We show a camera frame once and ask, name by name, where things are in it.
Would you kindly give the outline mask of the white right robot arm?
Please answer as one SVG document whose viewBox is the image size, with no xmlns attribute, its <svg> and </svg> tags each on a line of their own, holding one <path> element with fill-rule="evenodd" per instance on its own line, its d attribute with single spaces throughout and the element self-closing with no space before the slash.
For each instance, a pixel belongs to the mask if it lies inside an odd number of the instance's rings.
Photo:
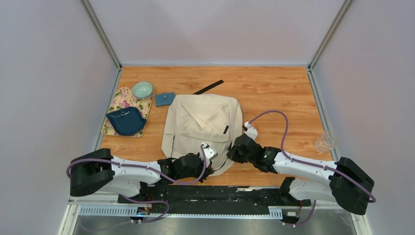
<svg viewBox="0 0 415 235">
<path fill-rule="evenodd" d="M 251 163 L 262 172 L 287 174 L 281 184 L 280 201 L 291 205 L 301 200 L 335 202 L 357 215 L 366 214 L 374 203 L 374 180 L 353 160 L 320 161 L 293 155 L 276 147 L 262 147 L 243 134 L 236 138 L 227 157 L 238 163 Z"/>
</svg>

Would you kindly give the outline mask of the small blue wallet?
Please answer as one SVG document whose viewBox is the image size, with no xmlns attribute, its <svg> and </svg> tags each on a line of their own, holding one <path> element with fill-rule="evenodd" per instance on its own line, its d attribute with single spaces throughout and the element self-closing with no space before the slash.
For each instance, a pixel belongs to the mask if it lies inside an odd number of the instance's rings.
<svg viewBox="0 0 415 235">
<path fill-rule="evenodd" d="M 175 93 L 161 93 L 156 95 L 156 107 L 168 106 L 173 103 Z"/>
</svg>

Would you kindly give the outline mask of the beige canvas backpack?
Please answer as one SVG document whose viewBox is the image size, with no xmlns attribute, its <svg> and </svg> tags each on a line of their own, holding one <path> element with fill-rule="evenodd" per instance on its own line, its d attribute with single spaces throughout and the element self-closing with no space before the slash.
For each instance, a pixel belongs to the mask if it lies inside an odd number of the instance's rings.
<svg viewBox="0 0 415 235">
<path fill-rule="evenodd" d="M 237 99 L 217 94 L 178 94 L 168 107 L 161 149 L 167 158 L 198 153 L 202 142 L 214 147 L 213 176 L 226 172 L 233 161 L 227 152 L 242 135 L 243 115 Z"/>
</svg>

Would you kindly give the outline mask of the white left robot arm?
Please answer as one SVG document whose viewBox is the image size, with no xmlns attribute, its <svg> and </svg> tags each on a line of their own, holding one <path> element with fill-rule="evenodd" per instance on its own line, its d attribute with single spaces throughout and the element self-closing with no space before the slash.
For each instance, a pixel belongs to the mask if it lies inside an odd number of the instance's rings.
<svg viewBox="0 0 415 235">
<path fill-rule="evenodd" d="M 102 148 L 72 160 L 66 170 L 70 195 L 83 197 L 96 192 L 115 193 L 133 198 L 137 203 L 148 200 L 150 191 L 144 185 L 183 184 L 182 179 L 202 182 L 211 175 L 212 160 L 217 151 L 206 145 L 199 153 L 153 162 L 122 159 Z"/>
</svg>

